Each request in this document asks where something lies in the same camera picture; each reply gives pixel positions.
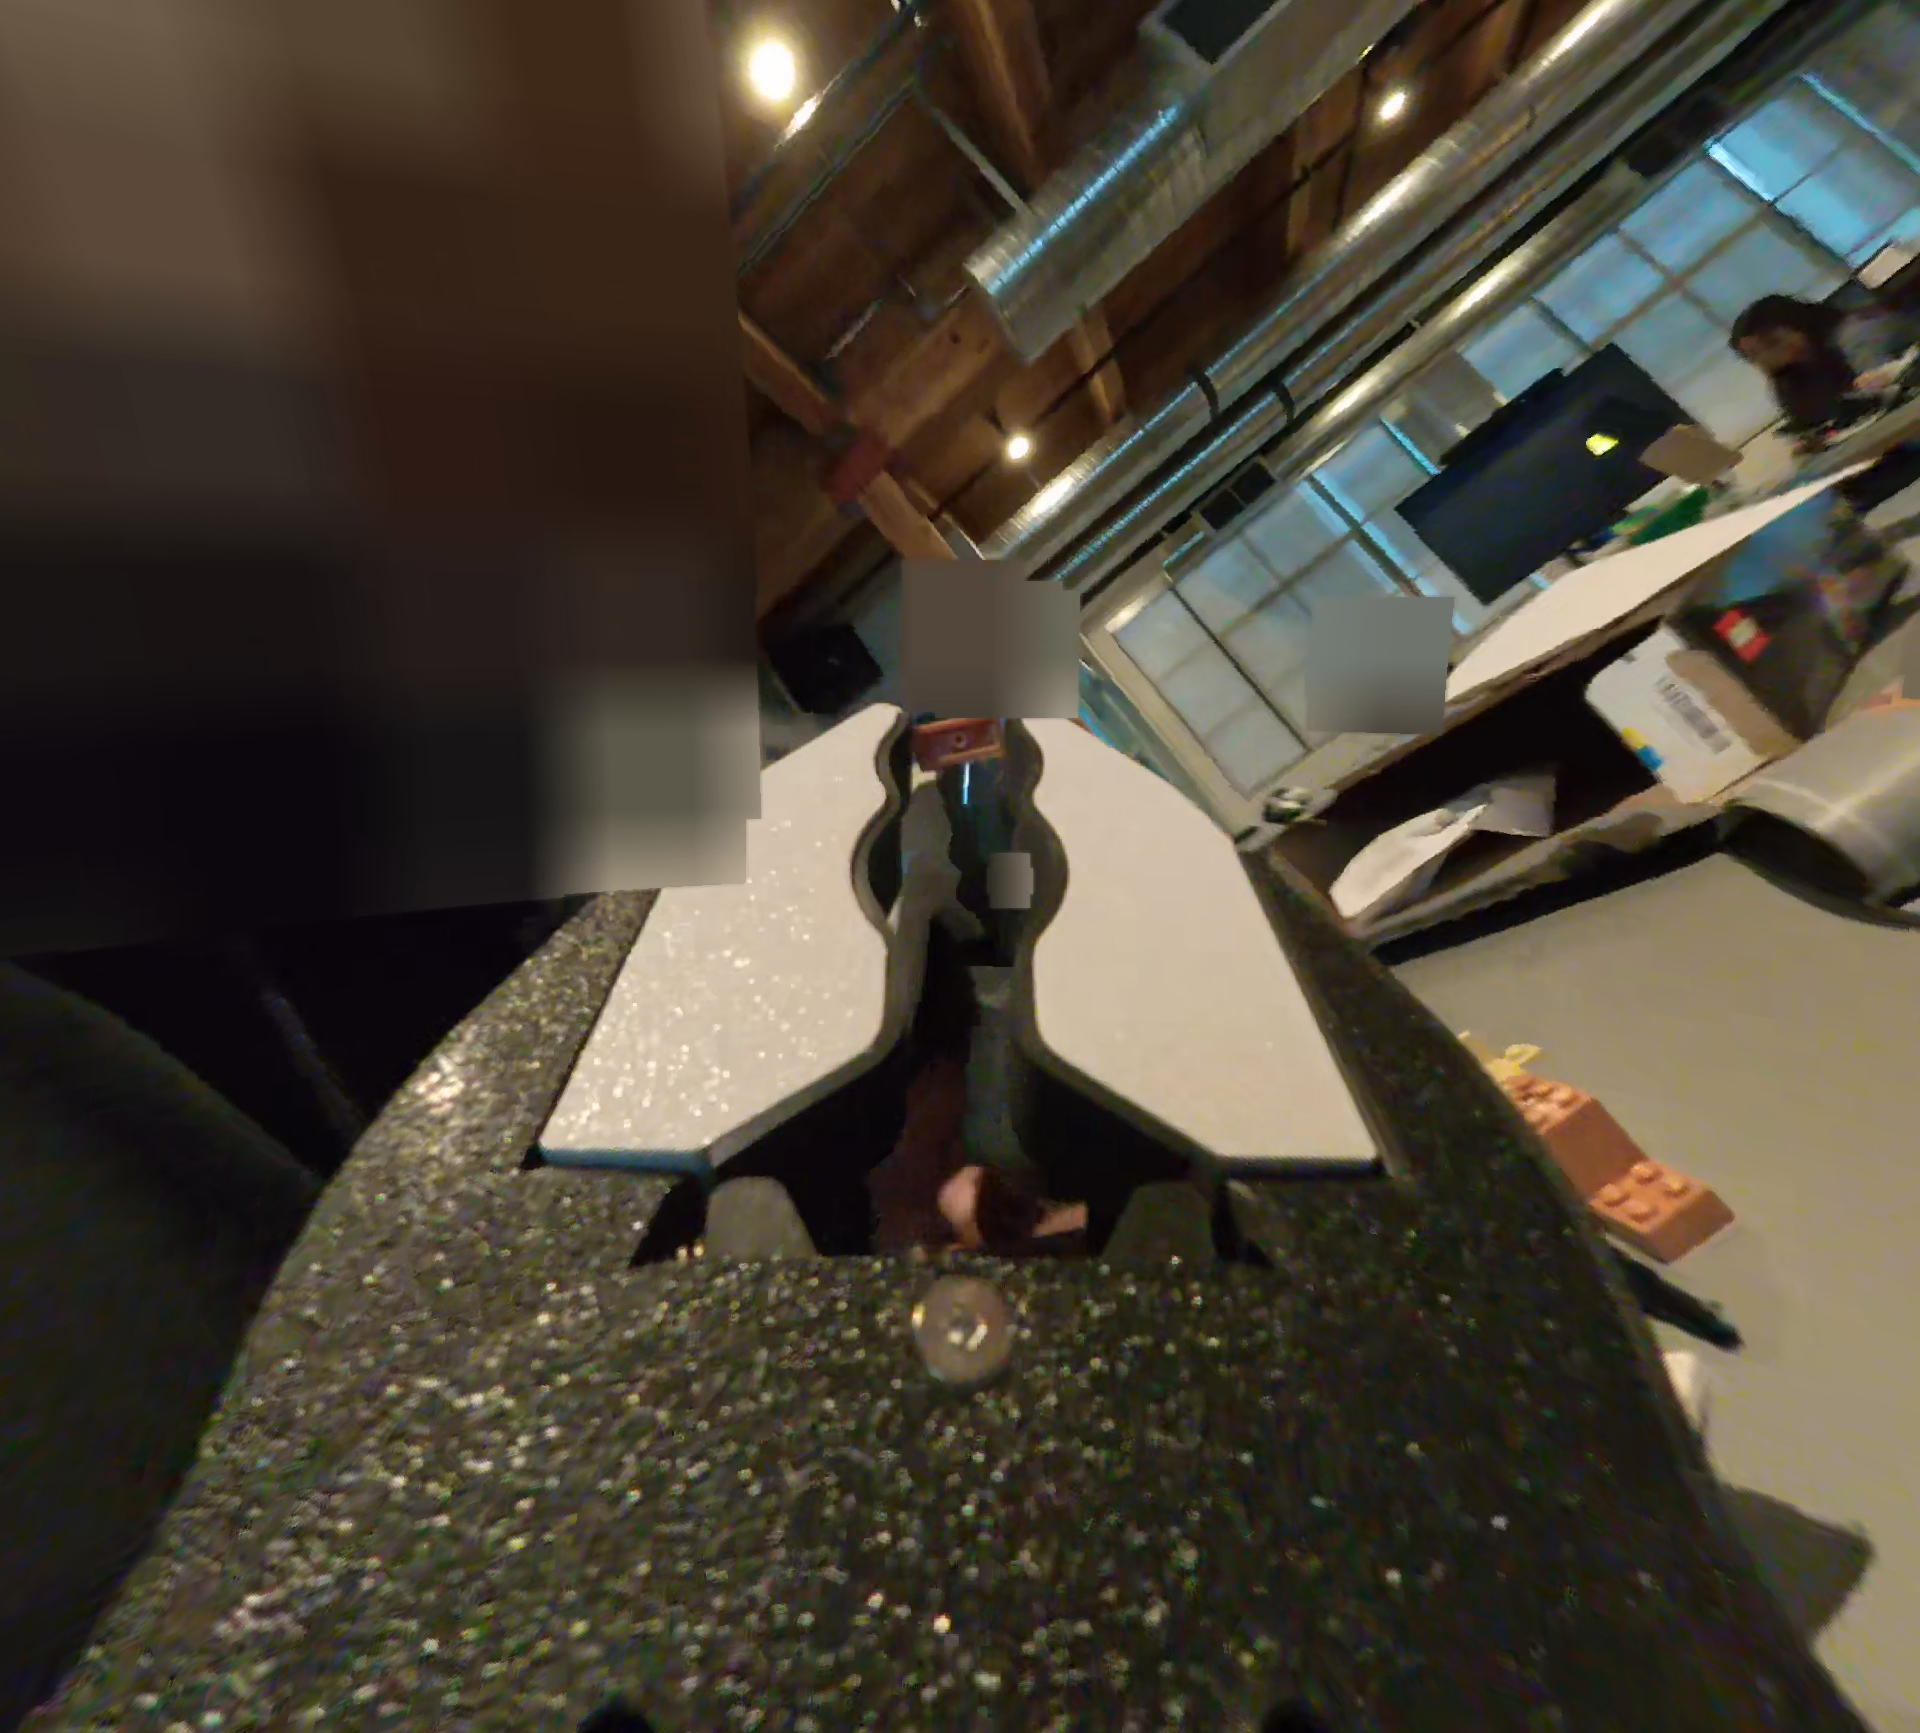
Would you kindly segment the wide silver ventilation duct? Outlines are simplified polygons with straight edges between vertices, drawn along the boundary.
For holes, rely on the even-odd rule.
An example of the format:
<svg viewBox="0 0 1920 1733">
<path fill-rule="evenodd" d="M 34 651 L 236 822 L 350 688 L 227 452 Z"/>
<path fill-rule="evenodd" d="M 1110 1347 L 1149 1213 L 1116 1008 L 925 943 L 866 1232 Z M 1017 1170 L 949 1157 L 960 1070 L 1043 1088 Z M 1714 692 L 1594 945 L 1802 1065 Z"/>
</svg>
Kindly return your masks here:
<svg viewBox="0 0 1920 1733">
<path fill-rule="evenodd" d="M 1045 356 L 1425 2 L 1299 0 L 1213 74 L 1138 38 L 1132 100 L 967 263 L 1013 352 Z"/>
</svg>

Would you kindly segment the brown toy brick block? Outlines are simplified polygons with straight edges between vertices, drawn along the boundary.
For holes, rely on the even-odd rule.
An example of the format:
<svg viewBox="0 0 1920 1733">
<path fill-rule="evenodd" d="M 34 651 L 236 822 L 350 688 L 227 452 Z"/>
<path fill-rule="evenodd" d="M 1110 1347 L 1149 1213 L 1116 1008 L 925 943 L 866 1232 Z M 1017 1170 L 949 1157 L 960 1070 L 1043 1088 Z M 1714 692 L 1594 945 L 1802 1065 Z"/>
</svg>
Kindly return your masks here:
<svg viewBox="0 0 1920 1733">
<path fill-rule="evenodd" d="M 1686 1260 L 1736 1226 L 1713 1188 L 1647 1154 L 1596 1098 L 1532 1073 L 1501 1089 L 1594 1222 L 1655 1263 Z"/>
</svg>

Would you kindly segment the crumpled white paper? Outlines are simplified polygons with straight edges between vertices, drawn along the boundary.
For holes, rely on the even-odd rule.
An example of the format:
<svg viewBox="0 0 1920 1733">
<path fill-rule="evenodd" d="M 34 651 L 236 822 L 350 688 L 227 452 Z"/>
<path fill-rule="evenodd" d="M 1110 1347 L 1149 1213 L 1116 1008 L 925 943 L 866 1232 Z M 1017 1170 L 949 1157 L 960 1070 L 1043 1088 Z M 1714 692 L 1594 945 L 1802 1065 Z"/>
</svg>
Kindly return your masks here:
<svg viewBox="0 0 1920 1733">
<path fill-rule="evenodd" d="M 1375 836 L 1335 877 L 1329 901 L 1350 924 L 1366 924 L 1410 904 L 1435 884 L 1442 865 L 1475 838 L 1547 838 L 1556 797 L 1558 776 L 1549 769 L 1478 784 Z"/>
</svg>

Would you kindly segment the large grid window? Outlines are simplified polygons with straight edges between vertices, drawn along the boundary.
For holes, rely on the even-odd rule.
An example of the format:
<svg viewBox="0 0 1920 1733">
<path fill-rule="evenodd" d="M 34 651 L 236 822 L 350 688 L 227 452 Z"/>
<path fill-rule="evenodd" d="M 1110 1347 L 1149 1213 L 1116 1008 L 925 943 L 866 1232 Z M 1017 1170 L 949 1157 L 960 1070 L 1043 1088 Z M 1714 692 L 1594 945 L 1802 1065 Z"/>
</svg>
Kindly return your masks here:
<svg viewBox="0 0 1920 1733">
<path fill-rule="evenodd" d="M 1756 297 L 1836 295 L 1889 247 L 1917 240 L 1917 73 L 1892 38 L 1828 50 L 1640 200 L 1575 225 L 1473 282 L 1410 373 L 1333 403 L 1309 470 L 1224 535 L 1179 556 L 1110 621 L 1116 651 L 1167 720 L 1213 760 L 1230 809 L 1282 784 L 1322 743 L 1305 715 L 1312 616 L 1324 600 L 1397 591 L 1452 600 L 1470 646 L 1571 570 L 1555 561 L 1489 598 L 1413 530 L 1405 500 L 1501 404 L 1540 376 L 1621 346 L 1685 413 L 1741 452 L 1745 498 L 1795 456 L 1764 379 L 1727 335 Z"/>
</svg>

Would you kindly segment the long thin silver duct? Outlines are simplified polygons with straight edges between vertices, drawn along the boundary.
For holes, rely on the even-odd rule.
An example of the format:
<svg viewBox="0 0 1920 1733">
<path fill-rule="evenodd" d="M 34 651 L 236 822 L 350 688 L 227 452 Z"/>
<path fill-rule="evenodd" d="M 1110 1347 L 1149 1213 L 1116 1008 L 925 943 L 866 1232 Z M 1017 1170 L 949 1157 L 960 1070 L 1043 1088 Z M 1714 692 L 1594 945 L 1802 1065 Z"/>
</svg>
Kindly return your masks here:
<svg viewBox="0 0 1920 1733">
<path fill-rule="evenodd" d="M 1429 144 L 1317 252 L 1274 301 L 1159 413 L 1094 442 L 986 541 L 996 561 L 1045 565 L 1071 539 L 1209 432 L 1232 438 L 1252 415 L 1299 399 L 1309 352 L 1357 320 L 1363 299 L 1447 233 L 1619 73 L 1704 0 L 1590 0 L 1544 48 Z"/>
</svg>

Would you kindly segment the open cardboard toy box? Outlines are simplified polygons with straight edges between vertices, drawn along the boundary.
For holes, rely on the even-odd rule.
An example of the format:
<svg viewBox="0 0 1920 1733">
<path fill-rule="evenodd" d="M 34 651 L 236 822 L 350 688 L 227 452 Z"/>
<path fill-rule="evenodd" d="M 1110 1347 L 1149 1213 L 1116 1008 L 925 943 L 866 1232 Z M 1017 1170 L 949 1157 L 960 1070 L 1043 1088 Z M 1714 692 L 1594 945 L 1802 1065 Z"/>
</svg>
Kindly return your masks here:
<svg viewBox="0 0 1920 1733">
<path fill-rule="evenodd" d="M 1442 726 L 1355 760 L 1274 863 L 1333 908 L 1375 836 L 1513 775 L 1556 775 L 1551 834 L 1475 838 L 1394 943 L 1704 834 L 1756 775 L 1866 707 L 1917 615 L 1917 446 L 1789 484 L 1549 589 L 1460 661 Z"/>
</svg>

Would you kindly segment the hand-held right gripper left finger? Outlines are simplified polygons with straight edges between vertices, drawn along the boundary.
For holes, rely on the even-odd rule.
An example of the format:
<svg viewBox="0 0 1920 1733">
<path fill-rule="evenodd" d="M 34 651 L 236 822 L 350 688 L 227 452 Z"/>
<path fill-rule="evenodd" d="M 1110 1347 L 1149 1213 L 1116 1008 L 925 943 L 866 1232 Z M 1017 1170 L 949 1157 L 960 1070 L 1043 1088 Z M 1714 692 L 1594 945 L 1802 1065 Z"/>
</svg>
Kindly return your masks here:
<svg viewBox="0 0 1920 1733">
<path fill-rule="evenodd" d="M 763 771 L 742 879 L 656 896 L 545 1164 L 716 1171 L 901 1044 L 906 733 L 898 707 L 866 707 Z"/>
</svg>

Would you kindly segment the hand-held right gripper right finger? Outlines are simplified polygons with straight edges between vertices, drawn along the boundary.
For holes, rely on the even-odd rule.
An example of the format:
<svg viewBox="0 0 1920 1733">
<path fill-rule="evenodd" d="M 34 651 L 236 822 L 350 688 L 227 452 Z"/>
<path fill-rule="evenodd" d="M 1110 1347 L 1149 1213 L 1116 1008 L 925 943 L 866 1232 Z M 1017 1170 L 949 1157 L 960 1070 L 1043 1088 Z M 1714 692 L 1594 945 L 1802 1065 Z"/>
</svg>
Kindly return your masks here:
<svg viewBox="0 0 1920 1733">
<path fill-rule="evenodd" d="M 1240 1177 L 1381 1170 L 1381 1147 L 1236 845 L 1068 718 L 1008 740 L 1030 867 L 1027 1055 L 1144 1136 Z"/>
</svg>

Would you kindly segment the large black screen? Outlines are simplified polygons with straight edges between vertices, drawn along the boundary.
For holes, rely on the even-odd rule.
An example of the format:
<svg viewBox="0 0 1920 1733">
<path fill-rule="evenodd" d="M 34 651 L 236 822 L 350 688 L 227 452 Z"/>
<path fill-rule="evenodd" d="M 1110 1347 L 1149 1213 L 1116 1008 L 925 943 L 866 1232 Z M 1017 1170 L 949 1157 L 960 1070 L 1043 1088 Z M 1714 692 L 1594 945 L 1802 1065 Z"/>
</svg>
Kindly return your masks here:
<svg viewBox="0 0 1920 1733">
<path fill-rule="evenodd" d="M 1610 344 L 1534 381 L 1478 425 L 1399 521 L 1489 606 L 1621 521 L 1662 475 L 1647 462 L 1695 417 Z"/>
</svg>

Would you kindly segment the grey desk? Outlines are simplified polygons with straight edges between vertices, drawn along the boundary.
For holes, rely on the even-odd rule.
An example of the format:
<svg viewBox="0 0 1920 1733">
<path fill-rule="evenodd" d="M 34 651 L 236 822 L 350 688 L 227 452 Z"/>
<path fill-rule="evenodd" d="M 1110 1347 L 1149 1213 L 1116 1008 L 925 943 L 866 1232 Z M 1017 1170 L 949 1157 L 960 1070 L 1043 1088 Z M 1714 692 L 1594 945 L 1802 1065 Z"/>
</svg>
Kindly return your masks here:
<svg viewBox="0 0 1920 1733">
<path fill-rule="evenodd" d="M 1393 971 L 1534 1046 L 1736 1227 L 1677 1282 L 1708 1451 L 1801 1632 L 1875 1730 L 1918 1711 L 1918 940 L 1706 856 Z"/>
</svg>

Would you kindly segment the person's dark jacket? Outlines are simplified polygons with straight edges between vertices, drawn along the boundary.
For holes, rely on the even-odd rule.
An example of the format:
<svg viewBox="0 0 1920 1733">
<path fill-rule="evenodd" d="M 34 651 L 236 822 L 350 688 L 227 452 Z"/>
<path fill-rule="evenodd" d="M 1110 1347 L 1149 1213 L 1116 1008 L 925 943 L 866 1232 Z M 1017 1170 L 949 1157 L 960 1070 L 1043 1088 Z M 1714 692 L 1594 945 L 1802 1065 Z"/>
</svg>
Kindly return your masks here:
<svg viewBox="0 0 1920 1733">
<path fill-rule="evenodd" d="M 294 1008 L 191 1005 L 225 1078 L 2 988 L 2 1711 L 59 1691 L 167 1527 L 278 1268 L 369 1120 Z"/>
</svg>

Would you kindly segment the grey instruction booklet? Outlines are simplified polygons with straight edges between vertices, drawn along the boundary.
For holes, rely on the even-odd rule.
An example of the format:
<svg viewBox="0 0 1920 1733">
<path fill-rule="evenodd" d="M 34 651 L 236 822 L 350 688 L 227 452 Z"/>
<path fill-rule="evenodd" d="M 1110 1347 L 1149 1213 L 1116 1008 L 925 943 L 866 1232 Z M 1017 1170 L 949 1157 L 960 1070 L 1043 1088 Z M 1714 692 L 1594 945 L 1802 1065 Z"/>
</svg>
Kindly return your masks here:
<svg viewBox="0 0 1920 1733">
<path fill-rule="evenodd" d="M 1766 766 L 1723 845 L 1823 904 L 1917 918 L 1918 707 L 1862 708 Z"/>
</svg>

